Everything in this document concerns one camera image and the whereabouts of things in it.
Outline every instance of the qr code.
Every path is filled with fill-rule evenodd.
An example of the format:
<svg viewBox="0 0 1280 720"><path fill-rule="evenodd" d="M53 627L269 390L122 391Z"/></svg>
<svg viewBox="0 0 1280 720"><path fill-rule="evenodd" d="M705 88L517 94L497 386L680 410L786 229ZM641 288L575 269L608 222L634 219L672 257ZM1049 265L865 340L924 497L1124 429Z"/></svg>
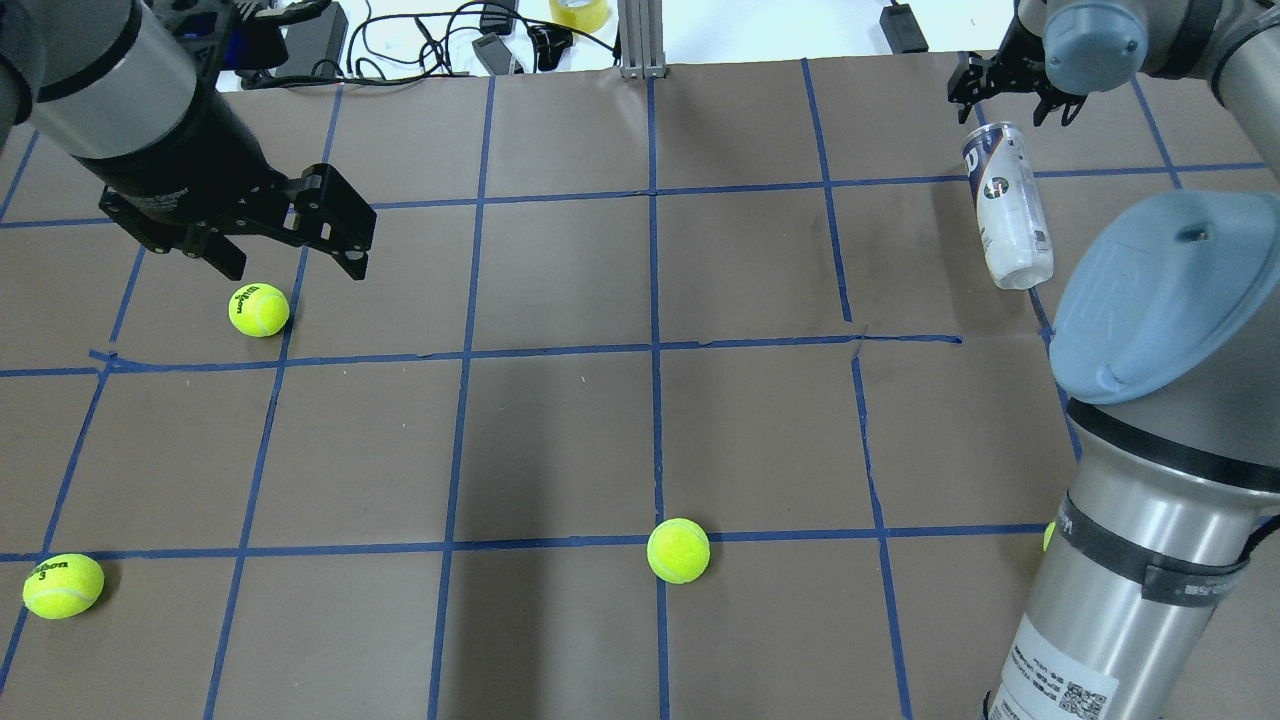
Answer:
<svg viewBox="0 0 1280 720"><path fill-rule="evenodd" d="M1080 720L1098 720L1098 715L1102 714L1102 708L1106 705L1107 696L1091 693L1075 683L1066 684L1066 692L1062 693L1062 700L1057 703L1060 708L1075 715Z"/></svg>

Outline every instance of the tennis ball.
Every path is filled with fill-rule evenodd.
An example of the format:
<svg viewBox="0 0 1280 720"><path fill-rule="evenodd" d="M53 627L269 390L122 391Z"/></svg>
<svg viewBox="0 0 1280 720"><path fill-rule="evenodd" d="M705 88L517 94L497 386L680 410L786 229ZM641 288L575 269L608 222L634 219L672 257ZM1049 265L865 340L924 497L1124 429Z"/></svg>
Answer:
<svg viewBox="0 0 1280 720"><path fill-rule="evenodd" d="M227 315L239 332L250 337L268 337L280 332L289 320L289 301L275 287L251 283L232 295Z"/></svg>
<svg viewBox="0 0 1280 720"><path fill-rule="evenodd" d="M61 620L88 610L102 582L102 566L92 557L59 555L36 565L22 584L22 601L45 620Z"/></svg>
<svg viewBox="0 0 1280 720"><path fill-rule="evenodd" d="M712 546L698 523L672 518L649 534L649 566L668 583L696 580L712 559Z"/></svg>

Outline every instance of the light blue cap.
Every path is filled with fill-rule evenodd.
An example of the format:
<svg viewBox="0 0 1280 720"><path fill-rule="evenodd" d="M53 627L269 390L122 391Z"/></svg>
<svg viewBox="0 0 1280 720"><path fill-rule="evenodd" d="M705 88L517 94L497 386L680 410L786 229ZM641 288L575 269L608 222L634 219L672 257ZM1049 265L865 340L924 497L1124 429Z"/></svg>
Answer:
<svg viewBox="0 0 1280 720"><path fill-rule="evenodd" d="M1053 375L1093 405L1152 393L1231 340L1277 282L1280 197L1175 191L1144 200L1098 236L1071 275L1050 346Z"/></svg>
<svg viewBox="0 0 1280 720"><path fill-rule="evenodd" d="M1142 68L1147 44L1146 23L1128 8L1073 3L1044 24L1044 70L1053 87L1073 95L1114 90Z"/></svg>

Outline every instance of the can logo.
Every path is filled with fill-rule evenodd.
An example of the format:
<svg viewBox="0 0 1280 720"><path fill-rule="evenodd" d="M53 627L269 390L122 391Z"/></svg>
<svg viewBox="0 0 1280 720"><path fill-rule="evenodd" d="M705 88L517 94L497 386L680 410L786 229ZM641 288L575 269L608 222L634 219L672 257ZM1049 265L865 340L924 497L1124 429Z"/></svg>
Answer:
<svg viewBox="0 0 1280 720"><path fill-rule="evenodd" d="M991 182L983 186L982 193L988 199L995 200L997 197L1004 197L1009 192L1009 181L1001 177L991 178Z"/></svg>

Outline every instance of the metal post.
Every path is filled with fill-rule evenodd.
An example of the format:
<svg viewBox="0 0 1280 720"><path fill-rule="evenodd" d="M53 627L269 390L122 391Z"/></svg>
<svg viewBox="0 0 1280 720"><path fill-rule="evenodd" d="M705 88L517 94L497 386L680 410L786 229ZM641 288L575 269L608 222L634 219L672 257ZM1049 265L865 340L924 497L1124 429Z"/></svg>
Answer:
<svg viewBox="0 0 1280 720"><path fill-rule="evenodd" d="M662 0L618 0L622 78L667 77L662 50Z"/></svg>

